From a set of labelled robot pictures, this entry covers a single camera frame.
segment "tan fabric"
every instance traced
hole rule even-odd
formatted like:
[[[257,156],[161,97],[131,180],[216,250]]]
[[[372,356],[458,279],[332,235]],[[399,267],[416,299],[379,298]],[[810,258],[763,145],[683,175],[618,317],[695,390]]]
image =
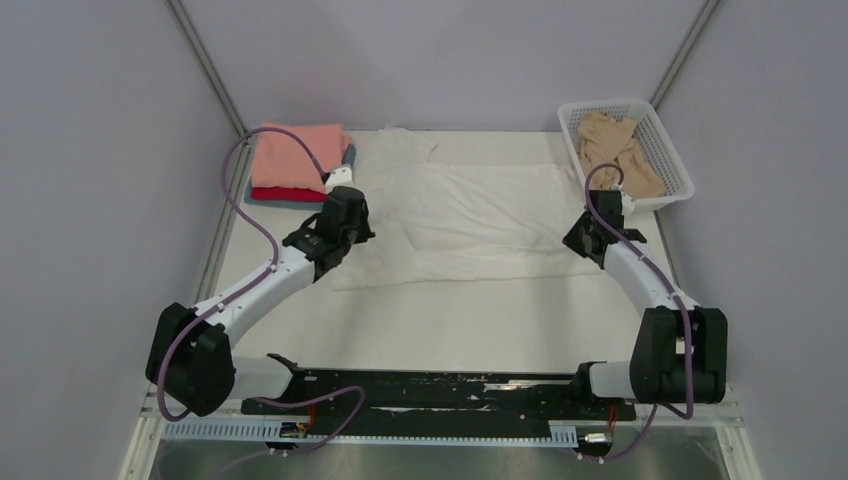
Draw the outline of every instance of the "tan fabric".
[[[655,198],[665,195],[662,179],[645,161],[642,147],[633,138],[638,122],[623,118],[620,122],[600,112],[589,112],[580,122],[577,133],[580,140],[577,153],[583,173],[603,163],[617,163],[624,170],[622,189],[633,198]],[[594,190],[609,190],[618,181],[618,173],[607,168],[592,177],[589,185]]]

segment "crumpled white cloth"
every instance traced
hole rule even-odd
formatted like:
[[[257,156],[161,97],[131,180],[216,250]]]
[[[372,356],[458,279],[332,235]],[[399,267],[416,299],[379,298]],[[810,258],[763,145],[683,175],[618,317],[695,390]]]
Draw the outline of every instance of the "crumpled white cloth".
[[[387,129],[357,159],[376,237],[334,270],[334,289],[597,272],[562,244],[583,210],[565,168],[427,163],[433,148]]]

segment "gray wall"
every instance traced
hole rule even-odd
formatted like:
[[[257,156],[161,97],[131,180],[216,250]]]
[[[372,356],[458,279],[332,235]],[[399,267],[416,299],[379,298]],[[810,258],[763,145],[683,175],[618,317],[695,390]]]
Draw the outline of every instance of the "gray wall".
[[[649,98],[701,0],[184,0],[245,122],[558,130]]]
[[[730,379],[769,479],[845,478],[848,4],[724,2],[660,117],[695,196],[676,264],[730,325]]]
[[[0,2],[0,470],[117,475],[232,139],[160,0]]]

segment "white table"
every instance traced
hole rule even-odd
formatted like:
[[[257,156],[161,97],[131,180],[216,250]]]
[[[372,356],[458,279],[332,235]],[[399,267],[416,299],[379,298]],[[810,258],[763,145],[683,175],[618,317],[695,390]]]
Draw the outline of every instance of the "white table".
[[[375,132],[352,135],[362,154]],[[433,162],[569,164],[561,133],[422,135],[438,142]],[[244,209],[278,239],[312,213],[253,205]],[[645,235],[660,267],[668,271],[653,214],[636,214],[627,226]],[[562,225],[563,235],[569,228]],[[267,240],[239,218],[218,290],[267,258]],[[590,360],[629,359],[640,323],[624,292],[600,270],[566,278],[429,282],[356,291],[333,291],[330,283],[325,278],[283,302],[244,336],[236,353],[279,353],[316,368],[564,373]]]

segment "perforated plastic basket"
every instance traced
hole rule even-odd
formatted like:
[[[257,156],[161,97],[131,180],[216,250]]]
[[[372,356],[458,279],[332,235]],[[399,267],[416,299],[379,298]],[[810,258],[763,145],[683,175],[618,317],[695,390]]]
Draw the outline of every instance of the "perforated plastic basket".
[[[645,160],[662,179],[667,192],[662,197],[636,200],[636,211],[658,210],[669,203],[686,200],[695,193],[695,185],[692,184],[683,162],[680,161],[680,155],[677,154],[668,133],[657,117],[657,112],[651,104],[639,99],[566,103],[559,107],[559,123],[565,133],[571,162],[574,164],[581,184],[586,183],[586,174],[580,165],[575,145],[580,143],[577,127],[580,126],[583,116],[589,112],[606,113],[616,120],[630,117],[639,122],[636,131],[633,132],[633,138],[641,145]]]

